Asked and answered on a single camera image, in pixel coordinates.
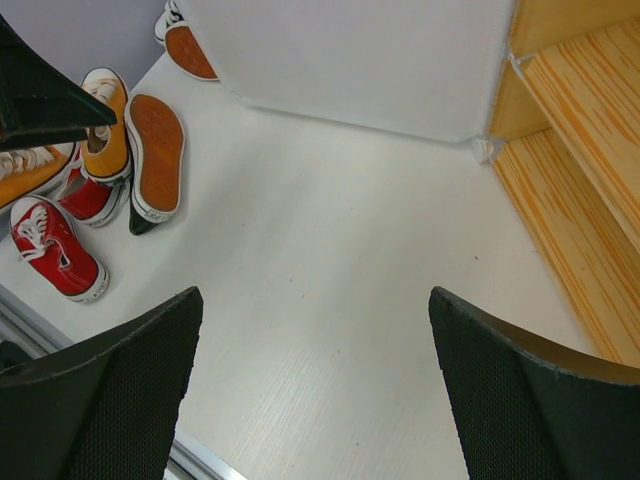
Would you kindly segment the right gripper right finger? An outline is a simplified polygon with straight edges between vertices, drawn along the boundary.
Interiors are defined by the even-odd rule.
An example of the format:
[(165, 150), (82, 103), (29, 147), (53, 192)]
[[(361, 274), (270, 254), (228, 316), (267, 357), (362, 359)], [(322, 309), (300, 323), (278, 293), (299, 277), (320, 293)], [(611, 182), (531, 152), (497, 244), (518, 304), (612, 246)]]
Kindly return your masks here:
[(636, 479), (639, 371), (429, 298), (439, 366), (472, 479)]

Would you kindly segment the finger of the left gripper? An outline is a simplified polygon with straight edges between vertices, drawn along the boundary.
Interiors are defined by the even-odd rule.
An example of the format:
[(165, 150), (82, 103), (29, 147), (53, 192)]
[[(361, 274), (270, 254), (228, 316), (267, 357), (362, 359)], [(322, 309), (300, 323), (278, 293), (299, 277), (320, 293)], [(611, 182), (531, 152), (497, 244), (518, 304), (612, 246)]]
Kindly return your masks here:
[(114, 111), (49, 65), (1, 21), (1, 148), (77, 142)]

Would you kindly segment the white cabinet door panel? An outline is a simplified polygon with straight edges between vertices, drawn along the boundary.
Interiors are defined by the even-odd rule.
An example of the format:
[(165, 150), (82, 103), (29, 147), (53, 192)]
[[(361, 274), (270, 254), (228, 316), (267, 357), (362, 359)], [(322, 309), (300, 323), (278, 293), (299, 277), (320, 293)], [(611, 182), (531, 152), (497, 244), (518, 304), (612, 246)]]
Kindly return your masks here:
[(509, 1), (183, 1), (223, 85), (259, 108), (459, 143), (482, 135)]

